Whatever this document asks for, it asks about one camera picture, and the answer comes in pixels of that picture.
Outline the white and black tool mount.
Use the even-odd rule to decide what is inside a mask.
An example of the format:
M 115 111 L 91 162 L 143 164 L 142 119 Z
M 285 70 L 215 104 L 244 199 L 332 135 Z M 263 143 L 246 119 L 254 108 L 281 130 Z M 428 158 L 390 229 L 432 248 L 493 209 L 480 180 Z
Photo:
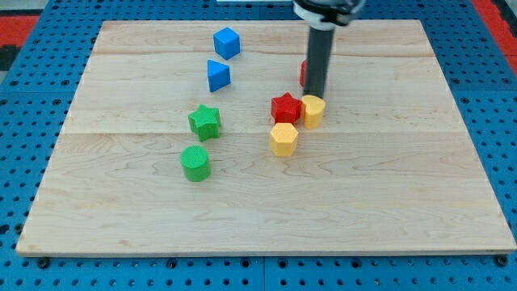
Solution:
M 293 0 L 294 12 L 317 30 L 347 26 L 365 7 L 366 0 Z

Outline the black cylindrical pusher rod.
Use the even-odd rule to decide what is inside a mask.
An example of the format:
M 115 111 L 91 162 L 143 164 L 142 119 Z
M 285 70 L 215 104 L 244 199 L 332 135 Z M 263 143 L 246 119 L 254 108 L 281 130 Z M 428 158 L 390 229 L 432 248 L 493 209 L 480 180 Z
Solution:
M 324 98 L 330 54 L 334 42 L 334 29 L 309 29 L 306 53 L 304 94 Z

